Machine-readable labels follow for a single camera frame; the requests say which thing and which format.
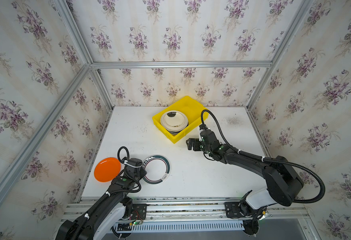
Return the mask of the cream plate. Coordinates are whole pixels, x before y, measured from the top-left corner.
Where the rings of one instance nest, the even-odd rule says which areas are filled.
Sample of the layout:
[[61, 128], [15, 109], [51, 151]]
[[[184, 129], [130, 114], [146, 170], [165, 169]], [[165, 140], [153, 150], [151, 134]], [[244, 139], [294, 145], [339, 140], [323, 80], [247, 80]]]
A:
[[161, 116], [160, 123], [166, 130], [178, 132], [185, 129], [189, 121], [187, 116], [180, 111], [168, 111]]

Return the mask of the translucent white plate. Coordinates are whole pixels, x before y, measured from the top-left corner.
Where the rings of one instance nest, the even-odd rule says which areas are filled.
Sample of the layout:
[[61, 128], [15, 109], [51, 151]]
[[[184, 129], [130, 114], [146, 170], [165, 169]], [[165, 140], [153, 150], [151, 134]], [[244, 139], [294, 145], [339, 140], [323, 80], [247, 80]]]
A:
[[183, 128], [183, 129], [175, 129], [175, 130], [170, 130], [170, 129], [165, 129], [165, 130], [168, 131], [170, 134], [175, 136], [175, 135], [179, 134], [180, 132], [182, 132], [184, 129], [185, 128]]

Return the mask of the green rim plate under arm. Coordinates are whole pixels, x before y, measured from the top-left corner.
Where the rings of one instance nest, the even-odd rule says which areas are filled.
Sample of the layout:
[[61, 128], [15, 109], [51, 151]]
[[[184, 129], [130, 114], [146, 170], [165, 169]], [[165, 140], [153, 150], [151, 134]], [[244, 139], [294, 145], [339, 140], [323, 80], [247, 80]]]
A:
[[161, 155], [152, 155], [143, 162], [146, 175], [143, 180], [151, 185], [157, 185], [167, 179], [170, 173], [170, 164], [167, 158]]

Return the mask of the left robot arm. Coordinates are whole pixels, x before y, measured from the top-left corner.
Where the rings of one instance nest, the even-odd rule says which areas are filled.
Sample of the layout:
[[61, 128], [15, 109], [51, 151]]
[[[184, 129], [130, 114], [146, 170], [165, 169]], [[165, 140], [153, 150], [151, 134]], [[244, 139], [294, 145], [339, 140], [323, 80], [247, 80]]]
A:
[[142, 160], [124, 158], [122, 174], [117, 175], [106, 192], [84, 214], [74, 221], [66, 220], [58, 229], [57, 240], [100, 240], [122, 219], [128, 193], [141, 190], [139, 181], [146, 175]]

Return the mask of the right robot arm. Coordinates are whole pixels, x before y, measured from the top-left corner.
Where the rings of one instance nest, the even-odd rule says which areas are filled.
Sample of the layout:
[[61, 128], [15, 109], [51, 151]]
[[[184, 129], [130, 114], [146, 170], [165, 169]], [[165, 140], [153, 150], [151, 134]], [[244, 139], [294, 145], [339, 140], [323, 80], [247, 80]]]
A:
[[189, 151], [203, 152], [212, 161], [240, 167], [265, 180], [265, 188], [258, 191], [250, 190], [238, 204], [238, 208], [247, 215], [251, 211], [275, 204], [289, 207], [304, 186], [300, 176], [285, 158], [279, 156], [276, 160], [256, 159], [249, 153], [220, 143], [211, 130], [201, 131], [199, 138], [189, 138], [186, 145]]

